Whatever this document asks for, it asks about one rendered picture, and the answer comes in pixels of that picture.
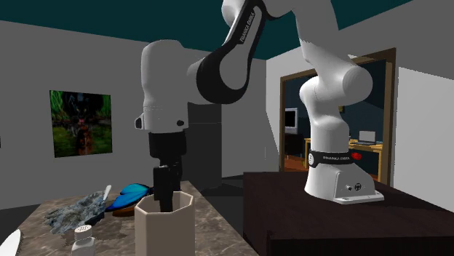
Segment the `dark robot stand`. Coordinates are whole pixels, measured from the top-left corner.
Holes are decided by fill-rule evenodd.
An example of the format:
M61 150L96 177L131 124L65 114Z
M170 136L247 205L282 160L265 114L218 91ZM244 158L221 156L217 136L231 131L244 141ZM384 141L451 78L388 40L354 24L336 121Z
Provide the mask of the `dark robot stand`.
M259 256L454 256L454 213L382 183L383 201L307 194L307 172L246 172L243 237Z

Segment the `green wall picture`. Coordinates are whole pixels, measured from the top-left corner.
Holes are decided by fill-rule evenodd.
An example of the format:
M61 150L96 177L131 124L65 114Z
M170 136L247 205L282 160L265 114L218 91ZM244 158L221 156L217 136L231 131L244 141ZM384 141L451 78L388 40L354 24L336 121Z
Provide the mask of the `green wall picture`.
M49 92L54 156L113 152L111 96L85 92Z

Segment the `grey crumpled cloth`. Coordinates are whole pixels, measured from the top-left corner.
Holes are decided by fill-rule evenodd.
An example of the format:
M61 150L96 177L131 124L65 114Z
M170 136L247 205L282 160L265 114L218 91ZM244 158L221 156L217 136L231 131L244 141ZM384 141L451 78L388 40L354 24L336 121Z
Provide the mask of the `grey crumpled cloth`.
M95 225L104 218L106 201L104 192L97 191L78 200L75 204L48 212L44 224L53 234L63 234L83 225Z

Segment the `brown door frame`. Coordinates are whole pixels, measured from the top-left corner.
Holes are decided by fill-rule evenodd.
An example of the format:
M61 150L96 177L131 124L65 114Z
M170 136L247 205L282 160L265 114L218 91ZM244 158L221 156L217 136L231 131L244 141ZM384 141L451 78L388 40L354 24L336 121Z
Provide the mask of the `brown door frame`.
M378 164L378 174L374 176L378 182L381 182L385 185L391 185L393 171L391 170L394 166L392 157L394 155L393 148L395 142L393 141L395 135L395 117L396 117L396 53L397 49L395 47L390 49L385 49L379 52L370 53L365 56L355 57L352 60L358 64L372 63L380 60L386 61L386 72L385 72L385 87L384 87L384 122L383 122L383 143L380 148L378 145L373 147L366 146L357 146L357 150L366 150L372 151L379 155L379 164ZM282 76L280 78L279 85L279 171L285 172L285 156L284 156L284 93L285 93L285 83L295 79L302 78L304 76L316 75L314 69L305 69L301 72L289 74Z

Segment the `white plate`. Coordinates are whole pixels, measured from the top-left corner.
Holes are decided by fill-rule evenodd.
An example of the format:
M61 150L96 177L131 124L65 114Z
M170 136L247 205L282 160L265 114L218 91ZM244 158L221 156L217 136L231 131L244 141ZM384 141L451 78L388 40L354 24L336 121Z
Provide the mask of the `white plate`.
M13 231L0 245L0 256L17 256L20 247L22 232L20 229Z

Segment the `wooden desk with laptop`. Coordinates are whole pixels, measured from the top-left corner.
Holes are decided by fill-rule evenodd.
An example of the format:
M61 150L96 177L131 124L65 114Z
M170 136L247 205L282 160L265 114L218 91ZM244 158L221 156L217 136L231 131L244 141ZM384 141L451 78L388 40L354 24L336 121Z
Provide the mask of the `wooden desk with laptop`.
M352 151L351 158L355 162L363 161L364 156L360 153L360 151L364 152L371 152L376 153L378 155L378 173L376 175L370 174L371 177L375 180L380 182L381 181L381 167L382 167L382 150L383 150L383 143L376 143L374 145L363 145L359 144L358 140L350 139L349 140L349 150Z

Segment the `beige octagonal cup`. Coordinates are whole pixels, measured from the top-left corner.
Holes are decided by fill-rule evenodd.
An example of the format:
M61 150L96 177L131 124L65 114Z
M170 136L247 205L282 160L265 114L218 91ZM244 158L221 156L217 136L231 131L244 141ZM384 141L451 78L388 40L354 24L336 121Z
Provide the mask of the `beige octagonal cup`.
M135 256L195 256L194 197L175 191L172 212L152 195L135 206Z

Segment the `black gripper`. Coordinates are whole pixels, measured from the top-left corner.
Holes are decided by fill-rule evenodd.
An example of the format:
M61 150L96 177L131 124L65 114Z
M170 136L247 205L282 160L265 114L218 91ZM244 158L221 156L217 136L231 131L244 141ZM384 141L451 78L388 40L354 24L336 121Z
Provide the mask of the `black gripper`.
M150 156L164 166L154 167L154 200L161 212L172 212L173 191L180 191L182 156L186 154L186 133L148 133Z

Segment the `white capped bottle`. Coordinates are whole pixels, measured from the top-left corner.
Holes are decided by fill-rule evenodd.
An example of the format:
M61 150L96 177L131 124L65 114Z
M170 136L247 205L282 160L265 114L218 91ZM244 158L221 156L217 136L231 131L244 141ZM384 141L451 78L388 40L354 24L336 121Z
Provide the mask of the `white capped bottle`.
M71 256L95 256L95 238L92 236L92 226L82 225L74 230L75 242L71 248Z

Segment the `white framed screen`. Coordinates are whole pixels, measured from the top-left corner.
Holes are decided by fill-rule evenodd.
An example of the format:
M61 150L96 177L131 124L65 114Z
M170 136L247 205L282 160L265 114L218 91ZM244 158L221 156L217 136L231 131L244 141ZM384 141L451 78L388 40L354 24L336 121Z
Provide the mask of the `white framed screen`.
M298 109L286 108L284 114L285 133L296 135L298 133Z

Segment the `dark grey fridge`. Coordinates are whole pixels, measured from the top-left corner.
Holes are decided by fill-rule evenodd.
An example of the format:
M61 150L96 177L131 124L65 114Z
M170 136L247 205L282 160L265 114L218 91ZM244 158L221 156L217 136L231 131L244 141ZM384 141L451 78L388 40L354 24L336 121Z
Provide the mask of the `dark grey fridge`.
M183 179L197 190L217 188L222 179L222 108L220 105L188 105L187 153Z

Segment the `blue butterfly figure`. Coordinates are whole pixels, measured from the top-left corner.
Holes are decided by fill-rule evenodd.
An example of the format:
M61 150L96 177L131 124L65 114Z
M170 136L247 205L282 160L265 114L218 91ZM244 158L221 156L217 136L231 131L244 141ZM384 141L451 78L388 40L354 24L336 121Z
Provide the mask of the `blue butterfly figure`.
M112 212L115 217L129 217L135 213L135 205L145 196L154 193L153 187L140 183L133 183L122 189L120 195L114 202L105 209L105 212Z

